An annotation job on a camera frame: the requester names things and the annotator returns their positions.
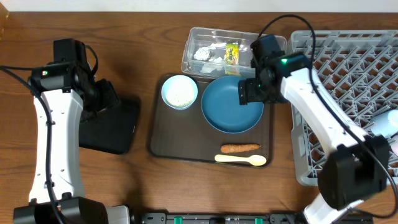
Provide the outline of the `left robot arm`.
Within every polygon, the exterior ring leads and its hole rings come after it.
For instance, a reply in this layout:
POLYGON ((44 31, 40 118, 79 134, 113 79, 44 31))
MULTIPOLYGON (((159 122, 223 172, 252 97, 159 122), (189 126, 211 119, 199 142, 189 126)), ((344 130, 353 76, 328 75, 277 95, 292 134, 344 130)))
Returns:
POLYGON ((29 203, 14 209, 14 223, 130 223, 126 205, 90 200, 80 174, 80 148, 129 151, 136 105, 121 102, 96 67, 57 62, 34 68, 26 85, 37 115, 37 160, 29 203))

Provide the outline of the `clear plastic bin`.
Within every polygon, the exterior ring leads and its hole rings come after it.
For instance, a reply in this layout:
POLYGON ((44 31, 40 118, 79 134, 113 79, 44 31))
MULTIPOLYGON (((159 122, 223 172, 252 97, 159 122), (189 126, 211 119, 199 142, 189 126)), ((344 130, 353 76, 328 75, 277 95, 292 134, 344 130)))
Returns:
POLYGON ((258 35, 234 30, 194 27, 182 58, 182 72, 202 77, 255 77, 250 45, 258 35))

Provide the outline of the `dark blue plate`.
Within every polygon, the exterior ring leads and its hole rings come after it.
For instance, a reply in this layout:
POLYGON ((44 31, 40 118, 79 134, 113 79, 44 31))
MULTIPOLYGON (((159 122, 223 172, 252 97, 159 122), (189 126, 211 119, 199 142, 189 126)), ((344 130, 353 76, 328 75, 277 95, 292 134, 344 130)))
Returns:
POLYGON ((201 97, 201 110, 206 121, 215 129, 228 133, 243 133, 261 119, 264 104, 239 104, 238 83, 242 78, 225 76, 212 81, 201 97))

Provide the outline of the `white tissue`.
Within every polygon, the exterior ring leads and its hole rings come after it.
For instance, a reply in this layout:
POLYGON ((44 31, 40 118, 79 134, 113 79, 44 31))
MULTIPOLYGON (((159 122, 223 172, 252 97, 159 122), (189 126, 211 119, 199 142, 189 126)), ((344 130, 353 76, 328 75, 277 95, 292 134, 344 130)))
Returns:
POLYGON ((211 49, 211 57, 207 60, 209 64, 204 64, 202 66, 202 73, 211 73, 214 70, 221 71, 223 69, 225 64, 224 58, 221 56, 217 57, 215 55, 215 50, 221 50, 222 47, 225 46, 225 43, 211 44, 210 46, 208 46, 211 49))
POLYGON ((209 47, 199 47, 193 55, 195 60, 207 61, 211 57, 211 49, 209 47))

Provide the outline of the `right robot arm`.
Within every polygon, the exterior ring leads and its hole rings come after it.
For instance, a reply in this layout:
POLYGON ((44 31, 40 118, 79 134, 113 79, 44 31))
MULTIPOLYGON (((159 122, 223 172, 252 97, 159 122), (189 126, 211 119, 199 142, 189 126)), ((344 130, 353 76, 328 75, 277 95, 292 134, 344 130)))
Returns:
POLYGON ((387 171, 387 139, 354 123, 320 83, 301 52, 253 53, 255 77, 238 83, 239 102, 290 102, 319 140, 326 162, 319 195, 303 211, 307 223, 334 223, 394 181, 387 171))

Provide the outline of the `yellow snack wrapper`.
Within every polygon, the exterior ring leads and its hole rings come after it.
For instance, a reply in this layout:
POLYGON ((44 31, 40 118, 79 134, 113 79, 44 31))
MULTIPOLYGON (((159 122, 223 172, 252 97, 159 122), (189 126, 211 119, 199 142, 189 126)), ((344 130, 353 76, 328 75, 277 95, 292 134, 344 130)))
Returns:
POLYGON ((226 44, 226 50, 224 55, 224 61, 226 64, 225 72, 227 75, 239 75, 239 45, 238 43, 226 44))

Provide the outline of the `light blue cup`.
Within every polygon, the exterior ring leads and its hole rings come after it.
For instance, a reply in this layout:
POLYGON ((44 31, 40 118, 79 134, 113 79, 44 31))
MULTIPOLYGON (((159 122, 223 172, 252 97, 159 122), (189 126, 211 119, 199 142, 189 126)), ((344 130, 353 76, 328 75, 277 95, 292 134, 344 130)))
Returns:
POLYGON ((371 132, 378 136, 390 138, 397 133, 397 110, 390 110, 383 114, 379 114, 371 120, 374 124, 371 132))

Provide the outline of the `pink cup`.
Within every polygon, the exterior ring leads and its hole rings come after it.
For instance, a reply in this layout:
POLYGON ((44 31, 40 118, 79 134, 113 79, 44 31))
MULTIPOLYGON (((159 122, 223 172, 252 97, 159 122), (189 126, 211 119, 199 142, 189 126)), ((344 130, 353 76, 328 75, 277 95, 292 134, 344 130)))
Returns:
POLYGON ((391 142, 391 150, 392 152, 398 156, 398 139, 394 138, 391 142))

